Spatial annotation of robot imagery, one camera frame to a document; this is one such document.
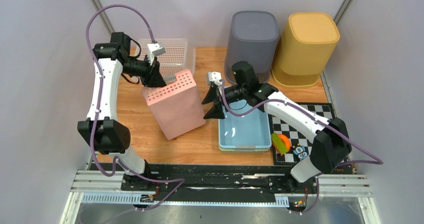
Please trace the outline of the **white perforated basket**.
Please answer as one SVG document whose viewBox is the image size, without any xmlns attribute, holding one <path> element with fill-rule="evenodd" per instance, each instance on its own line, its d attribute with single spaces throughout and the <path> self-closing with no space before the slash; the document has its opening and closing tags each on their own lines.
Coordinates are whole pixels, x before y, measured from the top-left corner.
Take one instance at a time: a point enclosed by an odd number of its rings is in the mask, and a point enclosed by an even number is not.
<svg viewBox="0 0 424 224">
<path fill-rule="evenodd" d="M 190 70 L 195 73 L 196 49 L 186 38 L 159 38 L 165 53 L 158 57 L 160 73 L 167 84 L 177 81 L 176 73 Z"/>
</svg>

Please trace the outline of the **pink perforated basket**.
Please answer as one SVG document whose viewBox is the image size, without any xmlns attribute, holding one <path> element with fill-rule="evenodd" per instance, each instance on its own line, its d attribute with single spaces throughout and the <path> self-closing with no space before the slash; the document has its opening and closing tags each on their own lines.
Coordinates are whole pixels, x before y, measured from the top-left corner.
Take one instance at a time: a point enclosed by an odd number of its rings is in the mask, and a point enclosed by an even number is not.
<svg viewBox="0 0 424 224">
<path fill-rule="evenodd" d="M 198 86 L 189 69 L 165 87 L 144 87 L 141 94 L 167 140 L 206 124 Z"/>
</svg>

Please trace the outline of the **blue perforated basket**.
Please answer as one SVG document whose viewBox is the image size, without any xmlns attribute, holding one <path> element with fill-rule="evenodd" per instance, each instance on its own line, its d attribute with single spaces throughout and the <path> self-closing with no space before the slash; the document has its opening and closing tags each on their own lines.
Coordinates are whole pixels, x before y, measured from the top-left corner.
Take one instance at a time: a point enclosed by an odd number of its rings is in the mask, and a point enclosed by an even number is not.
<svg viewBox="0 0 424 224">
<path fill-rule="evenodd" d="M 221 148 L 265 149 L 272 146 L 270 118 L 258 109 L 248 115 L 235 116 L 225 110 L 218 121 L 218 146 Z"/>
</svg>

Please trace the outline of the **green perforated basket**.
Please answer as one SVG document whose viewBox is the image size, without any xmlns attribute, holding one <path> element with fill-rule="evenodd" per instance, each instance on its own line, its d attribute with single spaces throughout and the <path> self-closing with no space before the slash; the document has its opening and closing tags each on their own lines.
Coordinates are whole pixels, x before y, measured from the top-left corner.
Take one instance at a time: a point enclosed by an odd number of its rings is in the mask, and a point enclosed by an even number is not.
<svg viewBox="0 0 424 224">
<path fill-rule="evenodd" d="M 270 148 L 222 148 L 219 150 L 224 153 L 263 153 L 270 150 Z"/>
</svg>

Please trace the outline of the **grey slatted waste bin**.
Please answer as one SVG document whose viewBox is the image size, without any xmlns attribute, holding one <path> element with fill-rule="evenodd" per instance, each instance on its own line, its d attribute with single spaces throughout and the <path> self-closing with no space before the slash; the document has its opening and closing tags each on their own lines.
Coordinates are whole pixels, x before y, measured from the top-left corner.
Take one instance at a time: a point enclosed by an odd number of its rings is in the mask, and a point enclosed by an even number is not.
<svg viewBox="0 0 424 224">
<path fill-rule="evenodd" d="M 233 64 L 246 61 L 252 65 L 259 82 L 266 83 L 279 42 L 279 26 L 267 11 L 239 11 L 231 19 L 224 74 L 229 83 L 236 83 Z"/>
</svg>

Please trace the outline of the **yellow slatted waste bin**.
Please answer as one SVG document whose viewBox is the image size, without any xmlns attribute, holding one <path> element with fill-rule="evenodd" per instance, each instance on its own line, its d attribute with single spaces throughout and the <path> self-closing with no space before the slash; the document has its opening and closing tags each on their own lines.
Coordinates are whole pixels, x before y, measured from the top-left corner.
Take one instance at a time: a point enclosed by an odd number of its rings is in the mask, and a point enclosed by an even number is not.
<svg viewBox="0 0 424 224">
<path fill-rule="evenodd" d="M 338 27 L 327 13 L 291 14 L 275 50 L 273 80 L 286 88 L 314 86 L 339 40 Z"/>
</svg>

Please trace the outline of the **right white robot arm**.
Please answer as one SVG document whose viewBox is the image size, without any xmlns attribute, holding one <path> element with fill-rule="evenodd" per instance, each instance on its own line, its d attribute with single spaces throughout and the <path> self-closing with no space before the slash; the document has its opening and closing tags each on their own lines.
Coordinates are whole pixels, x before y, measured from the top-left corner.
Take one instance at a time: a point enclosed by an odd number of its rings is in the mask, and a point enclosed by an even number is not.
<svg viewBox="0 0 424 224">
<path fill-rule="evenodd" d="M 202 104 L 212 103 L 204 119 L 223 120 L 228 114 L 246 117 L 259 110 L 295 128 L 312 144 L 309 155 L 296 163 L 286 174 L 285 185 L 298 193 L 306 181 L 319 174 L 330 174 L 351 153 L 352 144 L 345 122 L 336 117 L 328 119 L 314 114 L 289 99 L 275 86 L 260 82 L 253 66 L 238 61 L 232 66 L 236 84 L 226 86 L 220 72 L 206 75 L 209 90 Z"/>
</svg>

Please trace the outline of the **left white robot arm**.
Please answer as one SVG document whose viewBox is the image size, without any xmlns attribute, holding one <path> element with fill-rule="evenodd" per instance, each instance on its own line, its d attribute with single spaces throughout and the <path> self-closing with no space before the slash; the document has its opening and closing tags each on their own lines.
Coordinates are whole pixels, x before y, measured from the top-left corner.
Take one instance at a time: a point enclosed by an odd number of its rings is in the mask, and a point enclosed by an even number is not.
<svg viewBox="0 0 424 224">
<path fill-rule="evenodd" d="M 92 101 L 86 119 L 77 123 L 77 130 L 105 176 L 113 176 L 116 164 L 120 164 L 128 176 L 135 176 L 135 186 L 146 191 L 152 187 L 153 177 L 148 162 L 131 147 L 129 128 L 118 121 L 118 88 L 123 74 L 138 77 L 148 88 L 165 87 L 158 61 L 165 48 L 153 40 L 140 60 L 137 55 L 130 55 L 131 41 L 124 32 L 114 32 L 109 42 L 98 43 L 92 49 L 95 70 Z"/>
</svg>

